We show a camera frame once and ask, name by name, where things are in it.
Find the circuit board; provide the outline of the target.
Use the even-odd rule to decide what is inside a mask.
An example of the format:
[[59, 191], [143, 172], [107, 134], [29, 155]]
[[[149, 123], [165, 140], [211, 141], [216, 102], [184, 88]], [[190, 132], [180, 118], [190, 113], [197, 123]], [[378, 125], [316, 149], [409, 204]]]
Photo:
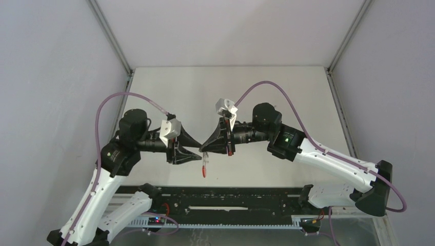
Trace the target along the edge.
[[302, 227], [320, 227], [321, 221], [318, 219], [303, 219], [300, 222]]
[[166, 219], [162, 217], [149, 217], [147, 225], [149, 226], [163, 226], [166, 223]]

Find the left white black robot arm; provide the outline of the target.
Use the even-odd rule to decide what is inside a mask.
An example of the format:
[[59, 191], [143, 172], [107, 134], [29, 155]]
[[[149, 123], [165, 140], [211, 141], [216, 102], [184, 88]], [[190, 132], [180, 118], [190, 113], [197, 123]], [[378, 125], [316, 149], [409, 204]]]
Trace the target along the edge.
[[104, 212], [114, 194], [140, 161], [141, 152], [164, 153], [167, 162], [180, 165], [201, 157], [188, 150], [201, 144], [183, 128], [175, 115], [168, 114], [162, 126], [150, 131], [147, 113], [127, 111], [119, 121], [116, 135], [101, 150], [86, 195], [70, 220], [47, 236], [52, 245], [109, 245], [131, 221], [145, 212], [157, 213], [163, 201], [161, 191], [146, 183], [108, 215]]

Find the right circuit board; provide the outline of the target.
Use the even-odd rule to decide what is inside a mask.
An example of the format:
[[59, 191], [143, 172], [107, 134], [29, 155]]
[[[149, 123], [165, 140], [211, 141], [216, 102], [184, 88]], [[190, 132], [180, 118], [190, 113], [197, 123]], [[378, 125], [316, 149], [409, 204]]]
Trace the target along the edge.
[[302, 227], [320, 227], [321, 221], [318, 219], [303, 219], [300, 222]]

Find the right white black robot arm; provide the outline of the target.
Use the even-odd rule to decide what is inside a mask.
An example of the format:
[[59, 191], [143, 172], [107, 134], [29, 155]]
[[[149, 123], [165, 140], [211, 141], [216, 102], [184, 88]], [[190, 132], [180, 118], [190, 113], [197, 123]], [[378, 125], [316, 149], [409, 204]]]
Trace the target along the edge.
[[200, 146], [200, 152], [232, 156], [238, 144], [267, 141], [267, 151], [273, 156], [310, 165], [343, 179], [344, 183], [336, 185], [305, 185], [298, 200], [299, 209], [304, 214], [334, 206], [355, 206], [377, 217], [386, 214], [391, 163], [384, 160], [366, 162], [331, 149], [322, 151], [321, 145], [310, 142], [304, 132], [283, 124], [282, 114], [267, 102], [253, 108], [251, 122], [236, 120], [237, 108], [230, 100], [221, 99], [216, 109], [221, 116], [218, 126]]

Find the red grey keyring holder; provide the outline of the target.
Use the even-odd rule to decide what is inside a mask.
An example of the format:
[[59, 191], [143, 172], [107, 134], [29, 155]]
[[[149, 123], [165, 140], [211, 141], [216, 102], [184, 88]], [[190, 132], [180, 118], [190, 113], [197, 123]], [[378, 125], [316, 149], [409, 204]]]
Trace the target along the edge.
[[209, 155], [208, 152], [203, 152], [203, 157], [202, 157], [202, 177], [206, 178], [207, 176], [207, 164], [209, 163]]

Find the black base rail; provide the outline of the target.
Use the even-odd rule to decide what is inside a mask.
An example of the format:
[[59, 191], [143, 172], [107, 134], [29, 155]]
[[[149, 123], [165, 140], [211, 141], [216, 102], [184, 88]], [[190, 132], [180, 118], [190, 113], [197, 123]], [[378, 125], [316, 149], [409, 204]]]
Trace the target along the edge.
[[159, 187], [151, 212], [185, 226], [285, 226], [296, 216], [319, 218], [306, 188]]

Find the left circuit board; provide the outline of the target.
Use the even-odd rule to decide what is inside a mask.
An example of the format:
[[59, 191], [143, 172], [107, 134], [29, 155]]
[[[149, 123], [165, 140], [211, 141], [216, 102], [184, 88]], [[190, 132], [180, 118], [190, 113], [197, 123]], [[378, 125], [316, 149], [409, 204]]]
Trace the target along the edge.
[[162, 217], [149, 217], [147, 225], [149, 226], [163, 226], [166, 223], [166, 219]]

